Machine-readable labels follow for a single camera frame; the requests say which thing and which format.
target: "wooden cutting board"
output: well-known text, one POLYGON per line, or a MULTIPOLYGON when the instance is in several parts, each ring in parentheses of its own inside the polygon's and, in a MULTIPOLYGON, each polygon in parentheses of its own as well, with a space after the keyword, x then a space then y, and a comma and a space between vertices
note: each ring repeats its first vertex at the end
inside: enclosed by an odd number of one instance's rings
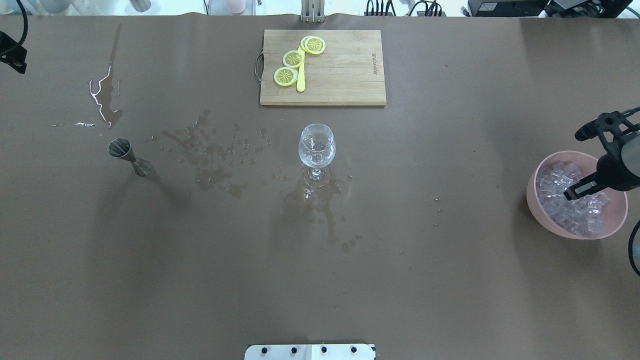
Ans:
POLYGON ((262 105, 378 105, 387 103, 380 30, 265 30, 264 71, 260 84, 262 105), (282 87, 273 81, 282 57, 297 50, 307 35, 321 37, 326 49, 305 55, 304 92, 296 85, 282 87))

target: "gray tabletop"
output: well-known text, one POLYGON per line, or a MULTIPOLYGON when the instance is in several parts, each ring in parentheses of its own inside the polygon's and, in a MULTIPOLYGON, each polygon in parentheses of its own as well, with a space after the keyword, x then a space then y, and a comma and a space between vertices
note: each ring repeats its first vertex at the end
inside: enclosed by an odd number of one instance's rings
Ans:
POLYGON ((299 21, 30 18, 26 74, 0 67, 0 357, 324 341, 378 359, 637 359, 640 191, 618 233, 579 241, 542 228, 525 188, 553 152, 602 155, 575 130, 639 105, 640 22, 299 21), (380 29, 387 105, 260 106, 262 32, 289 28, 380 29), (111 128, 88 86, 109 59, 111 128), (313 122, 337 155, 307 200, 296 146, 313 122), (119 136, 155 175, 109 157, 119 136))

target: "pink bowl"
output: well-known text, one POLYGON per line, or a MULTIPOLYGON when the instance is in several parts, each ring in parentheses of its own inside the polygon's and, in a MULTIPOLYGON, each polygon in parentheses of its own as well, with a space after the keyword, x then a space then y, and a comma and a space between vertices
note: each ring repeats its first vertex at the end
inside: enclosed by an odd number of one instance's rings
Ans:
POLYGON ((583 152, 578 151, 560 151, 547 156, 547 158, 544 159, 540 163, 540 165, 538 165, 536 171, 533 173, 531 179, 529 180, 529 184, 527 185, 527 204, 529 205, 529 210, 531 210, 531 214, 533 214, 533 217, 536 218, 536 220, 545 229, 551 231, 554 234, 558 234, 560 236, 564 236, 565 238, 571 239, 602 239, 618 231, 618 229, 622 227, 622 224, 624 224, 625 220, 627 219, 627 194, 613 189, 603 190, 607 194, 607 196, 611 198, 611 201, 602 208, 602 222, 605 226, 605 231, 603 233, 593 234, 586 238, 582 238, 580 236, 569 233, 568 231, 560 227, 560 225, 551 220, 547 213, 542 209, 542 205, 538 200, 536 176, 538 175, 538 171, 540 171, 541 167, 550 167, 558 161, 576 164, 580 168, 583 177, 595 172, 596 164, 598 163, 598 159, 594 158, 591 155, 587 155, 583 152))

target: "white metal plate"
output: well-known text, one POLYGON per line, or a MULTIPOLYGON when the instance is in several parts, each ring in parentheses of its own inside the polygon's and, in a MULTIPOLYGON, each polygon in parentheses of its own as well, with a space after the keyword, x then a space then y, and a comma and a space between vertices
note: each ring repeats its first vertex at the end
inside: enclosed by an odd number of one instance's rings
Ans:
POLYGON ((252 345, 244 360, 375 360, 372 344, 252 345))

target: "metal handle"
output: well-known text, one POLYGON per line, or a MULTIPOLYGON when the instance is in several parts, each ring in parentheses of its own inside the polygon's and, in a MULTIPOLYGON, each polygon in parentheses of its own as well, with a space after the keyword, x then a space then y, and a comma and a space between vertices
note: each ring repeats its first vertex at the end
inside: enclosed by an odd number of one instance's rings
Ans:
POLYGON ((255 77, 258 78, 258 83, 262 84, 262 72, 258 75, 258 60, 260 60, 260 58, 262 58, 262 71, 264 71, 264 49, 260 50, 260 54, 255 59, 255 67, 253 68, 253 73, 255 74, 255 77))

